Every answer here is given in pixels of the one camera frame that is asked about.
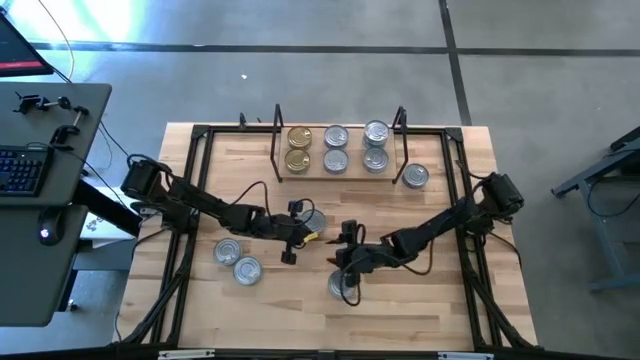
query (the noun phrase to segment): concrete floor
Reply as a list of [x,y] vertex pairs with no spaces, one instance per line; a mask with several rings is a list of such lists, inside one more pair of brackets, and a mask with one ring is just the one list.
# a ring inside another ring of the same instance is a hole
[[[640,47],[634,0],[448,2],[459,47]],[[437,0],[46,3],[72,40],[446,45]],[[30,7],[36,5],[12,2],[12,21],[30,40],[60,40],[46,14]],[[66,51],[42,54],[67,72]],[[461,123],[447,55],[76,51],[75,57],[74,81],[113,85],[104,121],[131,152],[157,154],[167,121],[235,121],[240,111],[268,119],[276,102],[291,121],[365,122],[390,118],[402,104],[413,124]],[[489,126],[500,171],[526,199],[514,231],[540,344],[640,358],[640,290],[587,290],[607,275],[588,213],[577,193],[562,201],[549,193],[638,126],[640,57],[461,56],[460,64],[471,121]],[[133,133],[132,122],[146,134]],[[113,148],[107,169],[98,137],[89,162],[118,185],[125,164]],[[82,311],[56,314],[42,329],[0,328],[0,353],[107,344],[125,281],[123,274],[81,274],[73,297]]]

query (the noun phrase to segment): wooden table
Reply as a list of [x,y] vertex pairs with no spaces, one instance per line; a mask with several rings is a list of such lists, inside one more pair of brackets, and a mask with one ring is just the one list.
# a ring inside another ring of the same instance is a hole
[[[182,174],[192,123],[167,125],[160,161]],[[483,175],[496,168],[486,127],[464,127],[469,168]],[[441,147],[436,137],[409,136],[410,161],[425,165],[430,179],[423,190],[390,181],[296,181],[278,183],[269,162],[271,135],[215,135],[206,190],[225,201],[234,200],[249,184],[264,180],[274,213],[286,213],[291,199],[311,197],[328,217],[324,239],[337,237],[344,220],[367,226],[367,242],[394,229],[421,224],[449,207]],[[398,149],[401,140],[396,139]],[[193,183],[198,177],[202,148]],[[458,176],[459,193],[462,182]],[[263,205],[264,194],[254,188],[243,199]],[[157,230],[159,219],[143,233]],[[495,232],[513,241],[511,229],[497,224]],[[231,269],[217,265],[212,251],[229,233],[208,216],[201,216],[196,253],[184,312],[181,347],[340,349],[340,350],[471,350],[471,334],[453,232],[435,242],[433,271],[426,277],[399,269],[379,269],[364,276],[362,303],[352,308],[329,295],[327,279],[335,270],[326,262],[336,245],[311,242],[297,251],[298,263],[280,262],[284,243],[239,238],[244,252],[264,267],[262,281],[244,287]],[[139,246],[120,309],[123,336],[148,312],[158,296],[170,235],[165,233]],[[485,247],[496,302],[525,339],[535,343],[527,296],[514,252],[488,237]],[[411,265],[426,269],[428,253]],[[165,324],[170,323],[170,303]],[[485,339],[486,313],[479,305]],[[165,325],[163,338],[168,333]]]

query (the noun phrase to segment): gold can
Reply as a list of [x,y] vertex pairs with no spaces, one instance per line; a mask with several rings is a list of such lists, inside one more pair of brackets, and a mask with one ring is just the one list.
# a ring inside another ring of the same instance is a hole
[[306,150],[311,146],[311,130],[303,126],[295,126],[287,134],[292,149]]
[[284,156],[284,161],[289,172],[293,174],[304,174],[311,164],[309,153],[300,149],[289,150]]

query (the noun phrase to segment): tin can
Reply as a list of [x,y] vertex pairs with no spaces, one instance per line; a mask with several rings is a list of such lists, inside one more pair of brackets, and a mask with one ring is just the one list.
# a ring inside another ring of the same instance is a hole
[[324,131],[324,143],[329,148],[343,149],[349,142],[349,131],[340,125],[331,125]]
[[311,130],[303,126],[294,126],[287,134],[292,149],[308,149],[311,146],[311,137]]
[[338,175],[347,170],[349,155],[340,149],[331,149],[324,153],[324,169],[329,174]]
[[233,277],[241,285],[253,285],[262,278],[262,266],[253,256],[245,256],[233,266]]
[[309,153],[300,149],[289,150],[284,156],[284,161],[289,172],[293,174],[304,174],[311,164]]
[[372,147],[364,153],[364,167],[370,173],[381,173],[389,163],[389,155],[382,148]]
[[327,228],[327,217],[318,209],[315,209],[313,215],[311,215],[311,209],[306,210],[302,214],[298,215],[298,219],[305,222],[305,225],[309,230],[317,232],[318,234],[322,233]]
[[340,270],[334,271],[331,276],[329,276],[329,293],[338,300],[342,300],[342,295],[348,299],[355,293],[355,288],[347,287],[344,279],[342,283],[340,282],[341,277],[342,271]]
[[233,265],[241,256],[242,246],[233,239],[222,239],[213,249],[213,257],[216,262],[225,266]]
[[380,120],[371,120],[364,125],[363,141],[367,147],[382,147],[389,138],[389,127]]
[[429,171],[420,164],[409,164],[402,174],[402,182],[412,189],[423,187],[429,180]]

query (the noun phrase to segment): black keyboard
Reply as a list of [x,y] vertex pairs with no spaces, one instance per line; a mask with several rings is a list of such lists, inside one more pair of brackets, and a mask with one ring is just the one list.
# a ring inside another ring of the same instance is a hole
[[0,145],[0,196],[38,196],[53,151],[40,145]]

